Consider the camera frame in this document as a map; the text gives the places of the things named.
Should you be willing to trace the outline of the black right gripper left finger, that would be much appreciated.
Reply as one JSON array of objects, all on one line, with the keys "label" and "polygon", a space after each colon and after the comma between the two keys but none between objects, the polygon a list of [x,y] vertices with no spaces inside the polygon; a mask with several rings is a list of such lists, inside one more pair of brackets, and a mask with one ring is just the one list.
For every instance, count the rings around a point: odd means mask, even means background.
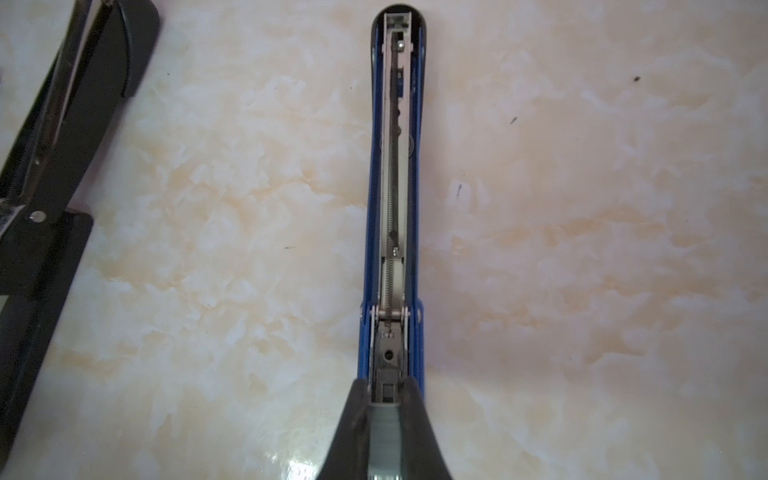
[{"label": "black right gripper left finger", "polygon": [[365,480],[370,450],[370,392],[365,379],[352,382],[317,480]]}]

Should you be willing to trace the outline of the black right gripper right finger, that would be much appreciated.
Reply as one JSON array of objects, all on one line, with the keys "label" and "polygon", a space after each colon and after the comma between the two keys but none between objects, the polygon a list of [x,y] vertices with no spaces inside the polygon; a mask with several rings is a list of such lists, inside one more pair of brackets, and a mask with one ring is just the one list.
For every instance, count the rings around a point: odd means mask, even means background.
[{"label": "black right gripper right finger", "polygon": [[402,478],[451,480],[418,384],[412,377],[401,382],[399,411]]}]

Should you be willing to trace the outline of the silver staple strip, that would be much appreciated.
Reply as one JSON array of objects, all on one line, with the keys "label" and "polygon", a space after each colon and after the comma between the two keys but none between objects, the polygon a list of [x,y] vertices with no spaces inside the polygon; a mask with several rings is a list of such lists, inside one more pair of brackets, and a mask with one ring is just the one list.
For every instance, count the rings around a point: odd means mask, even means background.
[{"label": "silver staple strip", "polygon": [[371,409],[368,478],[401,479],[400,410],[394,404],[374,404]]}]

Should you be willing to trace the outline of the blue long stapler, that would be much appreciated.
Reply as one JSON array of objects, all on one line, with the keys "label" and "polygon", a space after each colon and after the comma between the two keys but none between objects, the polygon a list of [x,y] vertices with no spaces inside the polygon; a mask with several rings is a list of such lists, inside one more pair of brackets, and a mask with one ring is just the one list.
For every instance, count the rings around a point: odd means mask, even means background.
[{"label": "blue long stapler", "polygon": [[424,308],[418,297],[419,149],[427,26],[414,7],[383,9],[371,28],[372,145],[358,377],[375,404],[400,384],[424,386]]}]

